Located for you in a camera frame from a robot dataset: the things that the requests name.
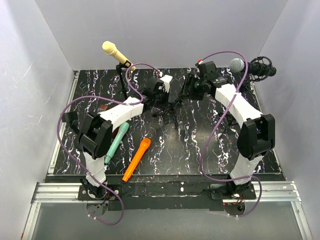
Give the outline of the black tripod mic stand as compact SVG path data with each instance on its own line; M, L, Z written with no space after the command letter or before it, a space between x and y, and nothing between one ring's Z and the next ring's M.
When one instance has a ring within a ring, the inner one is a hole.
M178 97L173 101L169 102L166 107L160 108L157 112L152 113L152 117L161 117L165 122L173 121L174 128L177 130L179 127L178 117L177 117L177 108L179 108L182 102L186 99L186 96L179 94Z

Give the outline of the mint green microphone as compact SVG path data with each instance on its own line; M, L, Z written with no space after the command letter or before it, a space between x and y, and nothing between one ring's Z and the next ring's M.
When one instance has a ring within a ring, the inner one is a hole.
M125 134L127 133L128 129L129 129L130 125L128 122L124 122L120 125L120 127L118 128L118 132L105 156L104 159L104 164L108 164L111 159L113 158L113 156L116 153L116 150L118 149L123 137L125 136Z

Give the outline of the orange microphone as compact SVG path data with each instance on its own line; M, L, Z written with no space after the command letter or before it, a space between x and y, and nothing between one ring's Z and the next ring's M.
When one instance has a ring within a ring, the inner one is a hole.
M134 173L135 169L137 168L140 160L142 159L143 155L145 154L145 152L149 148L150 144L151 144L151 140L147 137L145 137L141 141L138 150L136 151L131 163L129 164L128 168L126 169L126 171L122 177L122 180L124 182L127 182L131 178L131 176Z

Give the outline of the cream mic round stand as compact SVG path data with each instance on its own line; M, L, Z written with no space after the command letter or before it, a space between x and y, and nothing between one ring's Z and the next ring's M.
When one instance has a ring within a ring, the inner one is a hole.
M128 67L125 64L120 63L120 62L116 65L116 71L118 73L119 80L120 80L120 83L121 83L120 93L123 95L125 100L128 98L128 95L127 95L127 89L126 89L126 86L125 86L125 82L123 80L123 69L127 69L127 68Z

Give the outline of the cream microphone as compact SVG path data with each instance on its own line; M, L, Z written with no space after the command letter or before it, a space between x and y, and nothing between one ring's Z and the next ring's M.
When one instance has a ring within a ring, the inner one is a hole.
M122 64L124 67L129 68L132 66L132 62L128 60L127 57L125 57L116 47L116 45L110 41L105 41L102 44L102 49L104 52L115 58L120 64Z

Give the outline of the silver mesh studio microphone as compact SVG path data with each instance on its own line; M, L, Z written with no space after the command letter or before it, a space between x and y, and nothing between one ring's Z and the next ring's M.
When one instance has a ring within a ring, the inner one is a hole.
M252 76L253 82L260 82L268 77L273 77L277 69L273 66L272 61L266 56L258 56L247 63L247 75ZM229 69L233 73L245 72L246 64L240 58L234 58L229 63Z

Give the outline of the round base mic stand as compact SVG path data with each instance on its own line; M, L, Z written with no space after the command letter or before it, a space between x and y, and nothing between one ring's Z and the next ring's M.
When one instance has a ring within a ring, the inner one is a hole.
M66 123L77 135L80 130L78 128L78 114L75 111L65 112L62 116L62 122Z

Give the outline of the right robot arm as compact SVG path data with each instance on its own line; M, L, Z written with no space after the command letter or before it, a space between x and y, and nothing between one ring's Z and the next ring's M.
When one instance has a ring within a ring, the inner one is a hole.
M222 117L230 113L238 123L238 159L227 179L219 180L225 185L214 190L218 196L237 199L249 192L255 168L275 147L275 118L249 104L229 76L217 73L213 61L199 62L196 66L198 74L186 75L179 95L191 100L202 100L205 95L211 95L225 107Z

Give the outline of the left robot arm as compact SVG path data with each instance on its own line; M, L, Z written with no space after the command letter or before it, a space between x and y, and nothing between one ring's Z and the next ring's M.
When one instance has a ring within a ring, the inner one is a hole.
M91 198L101 200L107 193L106 187L101 183L106 182L105 155L112 144L113 131L153 107L168 106L172 80L173 77L170 75L152 77L141 91L141 103L137 103L140 101L138 98L130 96L124 104L118 104L100 113L87 114L76 136L75 146L83 152L85 158L89 172L86 174L86 180L81 183Z

